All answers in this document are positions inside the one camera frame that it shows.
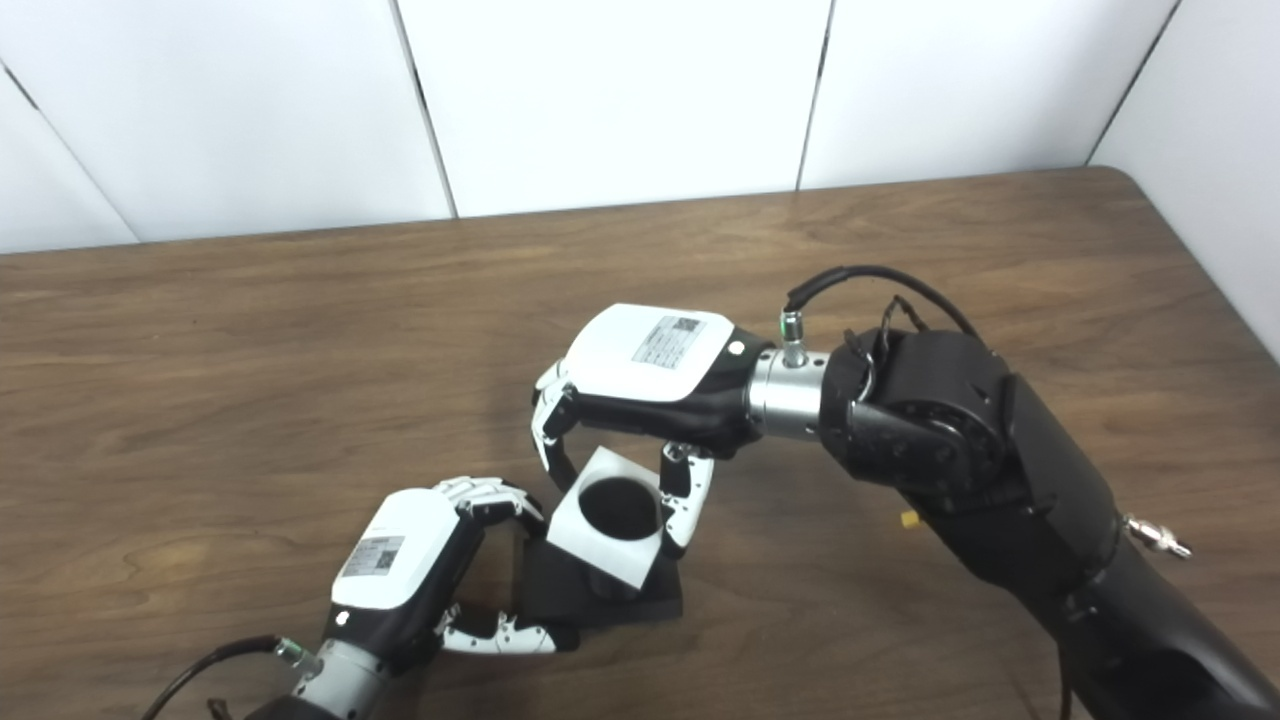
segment silver cylindrical joint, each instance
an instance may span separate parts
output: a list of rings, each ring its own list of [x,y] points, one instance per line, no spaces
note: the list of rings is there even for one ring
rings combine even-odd
[[[767,436],[817,441],[822,374],[827,372],[828,356],[814,352],[808,363],[792,368],[785,352],[762,352],[746,388],[751,423]]]
[[[387,664],[342,641],[325,641],[320,661],[320,673],[294,685],[293,694],[334,717],[370,717],[390,679]]]
[[[787,368],[803,368],[809,361],[804,348],[804,319],[799,310],[783,311],[778,320],[782,331],[782,356]]]

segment white background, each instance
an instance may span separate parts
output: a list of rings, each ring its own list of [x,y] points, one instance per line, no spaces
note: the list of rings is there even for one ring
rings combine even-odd
[[[462,215],[792,190],[828,0],[401,0]]]
[[[1280,359],[1280,3],[1184,0],[1093,158],[1128,172]]]
[[[136,242],[3,68],[0,241],[9,252]]]
[[[387,3],[0,0],[0,59],[143,241],[448,217]]]
[[[1161,37],[1174,3],[0,0],[38,106],[0,76],[0,251],[1073,167],[1101,140],[1280,355],[1280,3],[1185,0]]]
[[[1174,0],[838,0],[801,187],[1082,165]]]

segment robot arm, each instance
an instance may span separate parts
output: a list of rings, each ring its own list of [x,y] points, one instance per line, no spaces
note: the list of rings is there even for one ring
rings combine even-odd
[[[721,315],[614,305],[534,387],[530,432],[561,491],[577,479],[564,436],[577,424],[659,437],[663,551],[687,550],[717,459],[759,439],[742,388],[768,341]]]
[[[232,643],[180,675],[143,717],[155,717],[204,667],[246,651],[274,650],[301,675],[289,694],[247,720],[360,720],[370,717],[393,678],[429,662],[439,650],[480,655],[576,650],[573,629],[453,601],[485,528],[504,520],[518,521],[530,536],[547,532],[538,502],[499,478],[460,477],[389,495],[333,582],[320,652],[273,637]],[[209,706],[215,717],[228,717],[220,701]]]
[[[960,331],[929,329],[895,297],[878,329],[809,352],[804,305],[860,275],[910,287]],[[897,310],[918,332],[890,329]],[[1011,592],[1057,642],[1064,676],[1098,720],[1280,717],[1271,683],[1124,536],[1190,550],[1115,509],[1027,380],[940,293],[888,268],[833,268],[790,293],[782,350],[707,316],[613,306],[584,328],[535,392],[531,429],[558,482],[575,475],[563,436],[576,423],[722,460],[763,436],[817,442],[849,475],[897,489],[974,575]],[[699,345],[687,336],[701,320],[723,329]],[[632,368],[652,364],[655,345],[668,350],[660,369]]]

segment black circular hole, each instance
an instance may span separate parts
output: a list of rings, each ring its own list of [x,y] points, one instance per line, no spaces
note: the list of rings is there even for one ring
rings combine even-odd
[[[649,487],[631,478],[605,478],[579,495],[582,516],[593,528],[614,539],[646,538],[662,527],[657,500]]]

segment white robotic hand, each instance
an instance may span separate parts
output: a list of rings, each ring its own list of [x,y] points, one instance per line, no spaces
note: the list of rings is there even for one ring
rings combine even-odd
[[[722,315],[613,305],[591,319],[534,386],[530,433],[562,491],[579,473],[564,436],[579,423],[646,434],[662,448],[663,552],[681,557],[698,527],[717,459],[760,437],[748,404],[772,343]]]
[[[320,652],[296,650],[291,661],[302,679],[248,720],[367,717],[392,678],[442,648],[489,655],[576,650],[573,629],[453,601],[484,529],[509,519],[530,536],[547,532],[538,502],[500,478],[458,477],[387,496],[333,582]]]

